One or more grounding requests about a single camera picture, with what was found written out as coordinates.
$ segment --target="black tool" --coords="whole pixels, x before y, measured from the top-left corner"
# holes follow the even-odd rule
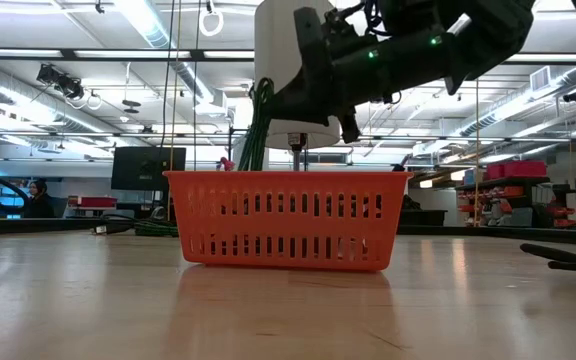
[[[548,267],[551,269],[576,271],[576,254],[574,253],[533,244],[521,244],[519,248],[525,253],[553,260],[548,262]]]

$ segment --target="green cable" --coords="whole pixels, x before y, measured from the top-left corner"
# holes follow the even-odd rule
[[[246,142],[239,162],[239,171],[260,171],[263,169],[266,137],[270,128],[270,117],[263,111],[263,105],[274,94],[272,80],[263,78],[258,88],[250,92],[253,99],[252,124],[246,135]]]

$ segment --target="person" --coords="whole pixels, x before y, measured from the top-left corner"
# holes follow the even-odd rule
[[[52,197],[46,192],[48,186],[44,180],[37,180],[30,184],[31,195],[30,205],[24,211],[24,218],[27,219],[50,219],[55,217],[55,212],[51,205]]]

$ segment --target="wooden table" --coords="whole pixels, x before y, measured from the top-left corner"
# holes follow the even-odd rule
[[[519,244],[400,236],[368,274],[194,266],[170,238],[0,236],[0,360],[574,360],[576,273]]]

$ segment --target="red container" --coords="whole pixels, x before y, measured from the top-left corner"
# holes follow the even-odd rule
[[[504,188],[503,196],[505,197],[522,196],[522,195],[524,195],[523,186],[506,186]]]
[[[383,270],[411,174],[167,171],[184,258]]]
[[[504,165],[503,164],[488,165],[486,173],[488,174],[488,178],[490,180],[501,179],[504,177]]]
[[[546,177],[543,161],[511,161],[503,167],[504,177]]]
[[[114,208],[117,206],[117,199],[106,197],[81,197],[80,207],[85,208]]]

